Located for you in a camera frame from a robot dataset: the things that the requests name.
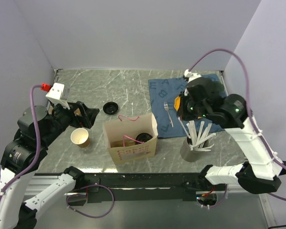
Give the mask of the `brown paper coffee cup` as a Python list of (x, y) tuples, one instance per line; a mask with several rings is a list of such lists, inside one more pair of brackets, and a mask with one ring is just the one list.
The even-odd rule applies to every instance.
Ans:
[(90, 145), (89, 132), (85, 128), (77, 128), (71, 133), (71, 142), (80, 148)]

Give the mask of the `pink cream paper gift bag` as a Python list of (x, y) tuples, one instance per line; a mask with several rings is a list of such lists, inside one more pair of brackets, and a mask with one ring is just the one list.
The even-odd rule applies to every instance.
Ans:
[(116, 165), (155, 156), (158, 139), (153, 113), (138, 117), (119, 115), (103, 123), (105, 146)]

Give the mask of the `black plastic cup lid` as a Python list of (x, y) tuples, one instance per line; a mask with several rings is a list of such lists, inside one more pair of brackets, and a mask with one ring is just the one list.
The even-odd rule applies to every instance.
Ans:
[(148, 142), (152, 138), (153, 136), (148, 133), (140, 133), (135, 139), (135, 144), (138, 145), (138, 144)]
[(119, 111), (119, 106), (116, 102), (107, 102), (102, 109), (107, 115), (114, 115)]

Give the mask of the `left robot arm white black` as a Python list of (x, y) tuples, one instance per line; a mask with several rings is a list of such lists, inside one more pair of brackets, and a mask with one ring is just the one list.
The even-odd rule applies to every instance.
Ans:
[(70, 109), (55, 105), (51, 112), (45, 106), (35, 106), (40, 132), (36, 133), (31, 109), (26, 109), (17, 121), (14, 140), (4, 150), (0, 171), (0, 229), (32, 229), (41, 215), (68, 191), (81, 191), (85, 186), (84, 173), (71, 166), (53, 184), (31, 199), (23, 200), (26, 188), (46, 157), (48, 147), (67, 127), (92, 128), (97, 108), (83, 102), (70, 103)]

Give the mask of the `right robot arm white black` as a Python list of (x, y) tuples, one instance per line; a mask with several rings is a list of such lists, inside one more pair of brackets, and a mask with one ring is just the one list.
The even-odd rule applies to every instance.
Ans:
[(184, 130), (191, 148), (201, 145), (211, 135), (203, 133), (209, 124), (196, 129), (195, 120), (206, 118), (219, 125), (238, 144), (246, 161), (239, 165), (218, 167), (207, 165), (199, 175), (199, 186), (210, 190), (214, 185), (240, 185), (252, 194), (277, 192), (281, 186), (279, 176), (286, 174), (286, 161), (274, 152), (261, 130), (246, 100), (238, 94), (221, 96), (223, 85), (200, 75), (186, 78), (187, 85), (174, 102), (180, 122), (186, 121)]

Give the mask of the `orange dotted plate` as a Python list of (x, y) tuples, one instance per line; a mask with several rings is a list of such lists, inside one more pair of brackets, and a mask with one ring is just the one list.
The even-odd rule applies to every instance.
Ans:
[(176, 111), (179, 110), (180, 102), (181, 102), (181, 97), (180, 97), (180, 96), (177, 96), (177, 97), (174, 99), (174, 109), (175, 109)]

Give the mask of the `silver fork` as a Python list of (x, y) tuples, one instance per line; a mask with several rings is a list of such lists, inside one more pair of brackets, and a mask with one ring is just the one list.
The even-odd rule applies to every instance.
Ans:
[(171, 116), (170, 116), (170, 113), (169, 113), (169, 106), (168, 106), (168, 103), (167, 102), (164, 102), (164, 109), (165, 109), (165, 111), (167, 112), (167, 114), (168, 114), (168, 117), (169, 117), (169, 120), (170, 120), (170, 124), (171, 124), (171, 127), (173, 128), (174, 127), (174, 123), (173, 123), (173, 121), (172, 121), (172, 118), (171, 118)]

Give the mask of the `blue lettered cloth placemat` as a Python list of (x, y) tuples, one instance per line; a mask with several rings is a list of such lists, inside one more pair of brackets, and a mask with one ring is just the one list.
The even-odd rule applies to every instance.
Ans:
[[(151, 79), (148, 81), (152, 113), (157, 121), (159, 138), (173, 138), (186, 136), (180, 122), (177, 111), (174, 109), (174, 99), (185, 90), (187, 82), (182, 78)], [(169, 113), (174, 123), (171, 127), (164, 102), (168, 103)]]

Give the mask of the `grey cylindrical straw holder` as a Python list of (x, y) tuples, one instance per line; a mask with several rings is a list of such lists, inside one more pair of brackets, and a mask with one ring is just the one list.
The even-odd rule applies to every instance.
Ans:
[(195, 162), (202, 157), (203, 154), (211, 151), (209, 146), (209, 140), (206, 140), (202, 148), (193, 148), (192, 141), (190, 138), (186, 137), (183, 141), (183, 145), (180, 149), (180, 155), (186, 162)]

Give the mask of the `black mounting base rail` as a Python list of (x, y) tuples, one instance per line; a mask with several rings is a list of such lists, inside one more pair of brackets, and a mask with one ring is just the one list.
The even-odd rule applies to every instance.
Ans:
[(80, 184), (68, 193), (86, 193), (88, 203), (111, 201), (106, 189), (91, 187), (95, 184), (109, 188), (115, 201), (196, 201), (197, 192), (225, 189), (223, 184), (212, 185), (199, 173), (86, 173)]

